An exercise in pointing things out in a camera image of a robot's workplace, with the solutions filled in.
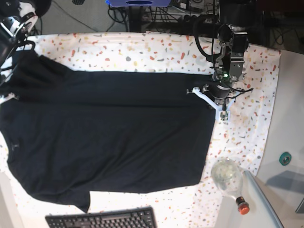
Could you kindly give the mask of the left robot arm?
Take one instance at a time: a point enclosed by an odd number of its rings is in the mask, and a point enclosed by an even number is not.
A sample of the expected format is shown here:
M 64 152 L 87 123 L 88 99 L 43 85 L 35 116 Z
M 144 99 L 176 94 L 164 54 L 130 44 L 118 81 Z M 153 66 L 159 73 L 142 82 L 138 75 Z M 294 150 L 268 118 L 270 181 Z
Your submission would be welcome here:
M 195 94 L 215 110 L 217 121 L 228 122 L 230 109 L 236 98 L 249 89 L 234 87 L 234 84 L 246 75 L 244 54 L 249 46 L 247 28 L 254 26 L 256 19 L 256 1 L 221 0 L 219 8 L 213 9 L 212 24 L 220 23 L 213 29 L 212 44 L 219 40 L 220 53 L 207 54 L 199 42 L 198 25 L 206 19 L 199 16 L 193 24 L 193 35 L 200 53 L 214 70 L 210 79 L 203 85 L 197 85 L 188 94 Z

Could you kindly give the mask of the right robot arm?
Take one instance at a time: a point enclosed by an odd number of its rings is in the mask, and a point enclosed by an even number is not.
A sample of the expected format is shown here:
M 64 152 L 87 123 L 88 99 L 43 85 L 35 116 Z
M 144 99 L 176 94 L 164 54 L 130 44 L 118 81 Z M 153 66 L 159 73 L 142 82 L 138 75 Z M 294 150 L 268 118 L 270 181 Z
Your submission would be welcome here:
M 51 6 L 50 0 L 2 0 L 0 2 L 0 65 L 13 57 L 11 66 L 1 67 L 0 72 L 10 71 L 8 75 L 0 75 L 0 84 L 8 82 L 24 54 L 18 54 L 18 48 L 31 45 L 30 51 L 35 48 L 35 42 L 28 40 L 31 30 L 37 20 L 44 16 Z

